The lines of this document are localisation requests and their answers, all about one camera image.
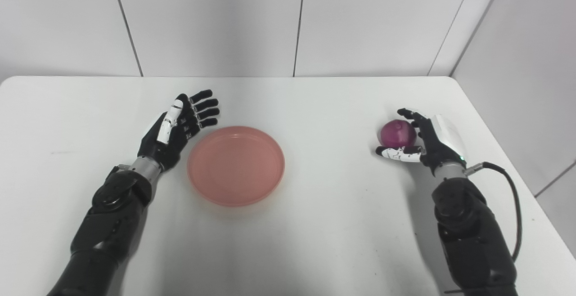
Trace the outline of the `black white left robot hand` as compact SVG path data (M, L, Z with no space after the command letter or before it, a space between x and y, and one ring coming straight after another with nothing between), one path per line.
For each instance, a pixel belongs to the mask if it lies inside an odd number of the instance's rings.
M144 135L137 156L155 161L162 171L173 168L190 139L217 125L218 106L212 90L192 96L181 93Z

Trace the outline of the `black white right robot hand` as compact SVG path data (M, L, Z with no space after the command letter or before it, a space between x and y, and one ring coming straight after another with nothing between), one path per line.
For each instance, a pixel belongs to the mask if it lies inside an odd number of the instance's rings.
M412 109L398 109L397 113L410 120L410 126L416 130L421 139L420 146L412 147L376 147L379 157L403 161L407 163L421 163L435 172L446 165L459 165L463 170L467 168L465 147L455 125L441 114L432 117Z

